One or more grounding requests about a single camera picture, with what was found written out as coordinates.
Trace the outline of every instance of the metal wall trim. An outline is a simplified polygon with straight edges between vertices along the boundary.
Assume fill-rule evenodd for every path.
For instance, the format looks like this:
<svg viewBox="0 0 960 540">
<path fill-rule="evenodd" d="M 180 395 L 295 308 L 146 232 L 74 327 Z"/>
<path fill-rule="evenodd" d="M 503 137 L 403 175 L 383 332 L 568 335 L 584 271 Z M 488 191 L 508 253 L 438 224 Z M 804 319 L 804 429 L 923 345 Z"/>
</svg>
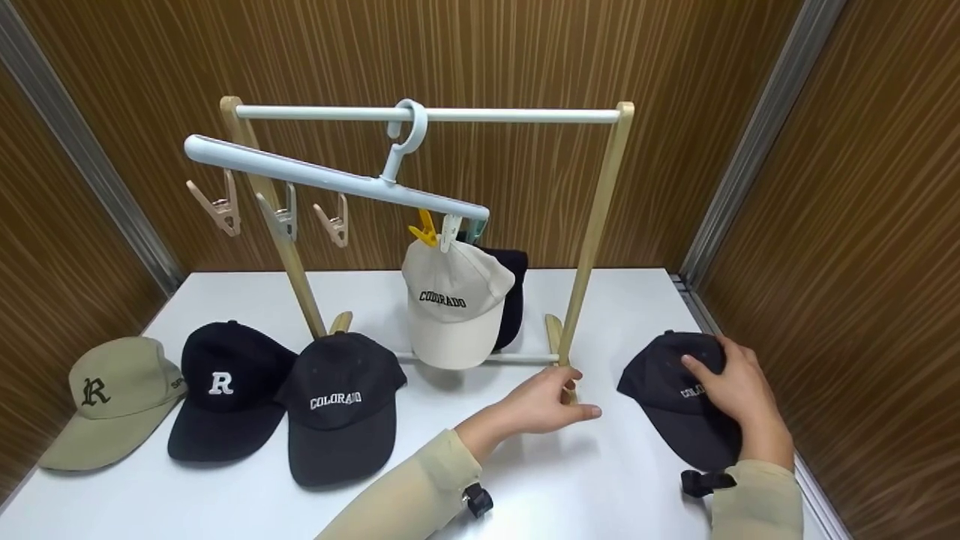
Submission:
<svg viewBox="0 0 960 540">
<path fill-rule="evenodd" d="M 692 289 L 700 285 L 713 263 L 846 3 L 846 0 L 806 0 L 800 8 L 700 230 L 686 253 L 680 274 Z"/>
<path fill-rule="evenodd" d="M 170 296 L 183 274 L 100 146 L 11 0 L 0 2 L 0 58 L 120 233 Z"/>
</svg>

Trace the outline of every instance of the white table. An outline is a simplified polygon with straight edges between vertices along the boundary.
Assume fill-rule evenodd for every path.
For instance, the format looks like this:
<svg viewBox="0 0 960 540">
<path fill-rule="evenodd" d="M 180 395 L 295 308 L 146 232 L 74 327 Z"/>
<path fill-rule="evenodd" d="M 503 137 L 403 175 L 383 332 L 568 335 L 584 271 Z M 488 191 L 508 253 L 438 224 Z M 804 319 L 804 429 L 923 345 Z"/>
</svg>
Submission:
<svg viewBox="0 0 960 540">
<path fill-rule="evenodd" d="M 528 273 L 524 327 L 505 352 L 547 352 L 543 315 L 563 319 L 573 274 Z M 399 272 L 314 272 L 309 279 L 328 325 L 337 313 L 352 310 L 352 331 L 395 351 L 410 350 Z M 282 273 L 193 274 L 143 334 L 162 342 L 167 357 L 180 363 L 190 332 L 229 319 L 295 352 L 310 342 Z M 668 329 L 699 330 L 666 272 L 595 270 L 571 359 L 585 374 L 581 401 L 600 405 L 604 416 L 504 443 L 484 468 L 494 510 L 479 522 L 458 518 L 435 537 L 708 538 L 704 505 L 681 496 L 680 472 L 688 467 L 640 407 L 615 390 L 624 366 Z M 538 370 L 482 365 L 442 372 L 405 365 L 409 384 L 396 395 L 396 447 L 381 474 Z M 0 515 L 0 538 L 312 538 L 372 481 L 335 491 L 298 487 L 287 464 L 286 418 L 259 452 L 238 463 L 178 464 L 166 452 L 178 411 L 179 405 L 142 447 L 105 470 L 35 471 Z M 806 538 L 824 538 L 808 512 L 806 529 Z"/>
</svg>

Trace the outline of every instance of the clothespin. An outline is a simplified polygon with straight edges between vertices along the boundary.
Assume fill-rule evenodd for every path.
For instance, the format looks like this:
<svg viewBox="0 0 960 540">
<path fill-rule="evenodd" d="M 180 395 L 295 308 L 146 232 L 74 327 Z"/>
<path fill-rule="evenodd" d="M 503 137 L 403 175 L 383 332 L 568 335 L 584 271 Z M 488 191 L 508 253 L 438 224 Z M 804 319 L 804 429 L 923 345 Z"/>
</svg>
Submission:
<svg viewBox="0 0 960 540">
<path fill-rule="evenodd" d="M 430 216 L 430 210 L 420 209 L 420 222 L 423 225 L 422 231 L 413 225 L 408 225 L 407 229 L 424 244 L 431 248 L 437 247 L 437 230 L 433 228 L 433 217 Z"/>
<path fill-rule="evenodd" d="M 333 243 L 339 248 L 346 248 L 349 241 L 349 221 L 347 214 L 347 197 L 343 193 L 340 195 L 340 215 L 333 218 L 326 217 L 324 209 L 320 205 L 314 205 L 313 210 L 320 217 L 320 224 L 324 226 L 326 232 L 333 239 Z"/>
<path fill-rule="evenodd" d="M 229 236 L 237 236 L 240 234 L 240 208 L 237 206 L 237 189 L 233 182 L 233 173 L 229 169 L 224 169 L 224 185 L 227 189 L 227 198 L 217 199 L 211 203 L 196 184 L 186 181 L 186 188 L 206 213 L 210 214 L 217 227 Z"/>
<path fill-rule="evenodd" d="M 297 190 L 293 184 L 287 183 L 287 208 L 276 212 L 270 208 L 270 203 L 262 193 L 256 194 L 256 202 L 260 204 L 263 219 L 274 233 L 297 241 Z"/>
<path fill-rule="evenodd" d="M 450 249 L 450 244 L 457 239 L 457 233 L 460 232 L 460 223 L 464 218 L 459 215 L 447 214 L 444 216 L 444 226 L 440 231 L 440 252 L 446 253 Z"/>
</svg>

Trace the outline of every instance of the black buckle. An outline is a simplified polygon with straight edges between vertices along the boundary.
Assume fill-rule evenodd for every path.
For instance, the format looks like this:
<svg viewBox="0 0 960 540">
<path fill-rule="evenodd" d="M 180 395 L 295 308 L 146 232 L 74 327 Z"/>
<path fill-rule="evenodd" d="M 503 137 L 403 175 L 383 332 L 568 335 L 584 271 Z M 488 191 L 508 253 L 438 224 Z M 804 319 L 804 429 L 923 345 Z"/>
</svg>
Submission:
<svg viewBox="0 0 960 540">
<path fill-rule="evenodd" d="M 727 473 L 706 473 L 699 471 L 683 471 L 680 473 L 680 484 L 684 494 L 694 499 L 713 493 L 714 489 L 725 489 L 736 486 L 736 480 Z"/>
<path fill-rule="evenodd" d="M 493 497 L 479 482 L 467 486 L 464 490 L 464 498 L 467 499 L 467 508 L 470 509 L 474 518 L 481 518 L 493 508 Z"/>
</svg>

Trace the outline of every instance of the letter r logo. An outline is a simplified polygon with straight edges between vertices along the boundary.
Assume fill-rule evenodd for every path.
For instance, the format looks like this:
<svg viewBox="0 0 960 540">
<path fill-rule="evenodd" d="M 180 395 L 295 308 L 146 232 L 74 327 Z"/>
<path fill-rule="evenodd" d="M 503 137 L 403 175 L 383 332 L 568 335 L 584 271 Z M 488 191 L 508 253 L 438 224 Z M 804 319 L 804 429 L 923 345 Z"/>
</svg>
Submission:
<svg viewBox="0 0 960 540">
<path fill-rule="evenodd" d="M 211 396 L 230 395 L 233 393 L 233 390 L 230 389 L 232 381 L 233 377 L 226 371 L 215 371 L 213 372 L 213 385 L 210 386 L 210 391 L 207 393 Z"/>
</svg>

